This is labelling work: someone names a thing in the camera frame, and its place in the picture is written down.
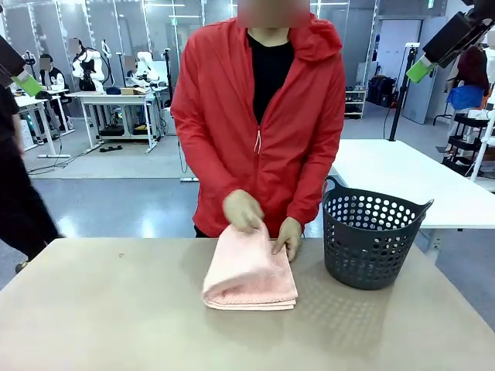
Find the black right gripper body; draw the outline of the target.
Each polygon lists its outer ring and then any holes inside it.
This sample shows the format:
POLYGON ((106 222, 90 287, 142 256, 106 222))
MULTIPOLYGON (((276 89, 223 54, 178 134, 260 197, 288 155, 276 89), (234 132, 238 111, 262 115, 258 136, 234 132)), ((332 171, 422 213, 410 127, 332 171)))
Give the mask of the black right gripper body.
POLYGON ((487 14, 480 15, 475 11, 457 12, 422 50, 430 63, 445 68, 487 31, 487 14))

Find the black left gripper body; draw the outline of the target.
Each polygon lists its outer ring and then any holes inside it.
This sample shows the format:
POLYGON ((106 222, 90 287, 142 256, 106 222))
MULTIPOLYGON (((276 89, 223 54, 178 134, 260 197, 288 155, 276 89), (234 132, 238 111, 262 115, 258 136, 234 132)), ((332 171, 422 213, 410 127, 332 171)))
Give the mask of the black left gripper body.
POLYGON ((8 87, 14 82, 14 78, 25 78, 25 60, 0 36, 0 67, 1 85, 8 87))

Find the person left hand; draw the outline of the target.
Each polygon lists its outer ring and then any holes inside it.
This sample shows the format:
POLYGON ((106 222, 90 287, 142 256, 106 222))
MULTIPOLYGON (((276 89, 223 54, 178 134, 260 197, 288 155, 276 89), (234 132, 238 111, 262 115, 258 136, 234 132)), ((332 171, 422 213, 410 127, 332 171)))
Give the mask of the person left hand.
POLYGON ((279 254, 285 248, 288 261, 293 262, 301 246, 302 226, 296 219, 287 217, 280 227, 278 239, 272 247, 272 253, 279 254))

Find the person right hand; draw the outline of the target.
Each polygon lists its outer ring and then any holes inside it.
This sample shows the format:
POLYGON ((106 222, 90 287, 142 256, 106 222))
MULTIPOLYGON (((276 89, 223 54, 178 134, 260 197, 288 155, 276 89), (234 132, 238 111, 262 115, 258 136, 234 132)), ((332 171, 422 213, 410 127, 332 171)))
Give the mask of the person right hand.
POLYGON ((261 228, 264 213, 258 201, 242 189, 231 192, 223 201, 227 221, 242 233, 261 228))

